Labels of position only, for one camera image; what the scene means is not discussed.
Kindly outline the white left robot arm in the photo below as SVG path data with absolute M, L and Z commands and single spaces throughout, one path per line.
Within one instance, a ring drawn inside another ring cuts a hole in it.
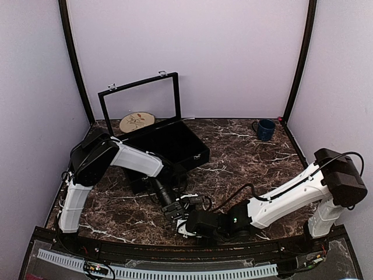
M 61 174 L 67 194 L 58 218 L 63 233 L 59 244 L 69 254 L 82 250 L 82 241 L 73 233 L 78 232 L 88 195 L 111 167 L 142 173 L 156 193 L 164 216 L 172 222 L 187 218 L 184 205 L 171 186 L 178 178 L 179 167 L 162 155 L 134 148 L 105 131 L 97 131 L 71 150 L 69 167 Z

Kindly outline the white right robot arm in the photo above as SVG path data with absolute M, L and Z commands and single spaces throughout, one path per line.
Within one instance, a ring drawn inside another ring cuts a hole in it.
M 305 224 L 306 234 L 297 241 L 298 249 L 310 253 L 329 234 L 344 209 L 353 209 L 368 194 L 351 156 L 322 148 L 314 153 L 315 161 L 302 173 L 280 187 L 258 195 L 251 183 L 241 187 L 251 190 L 250 199 L 232 206 L 227 213 L 193 210 L 187 220 L 179 222 L 177 233 L 233 242 L 252 237 L 280 218 L 319 201 L 315 213 Z

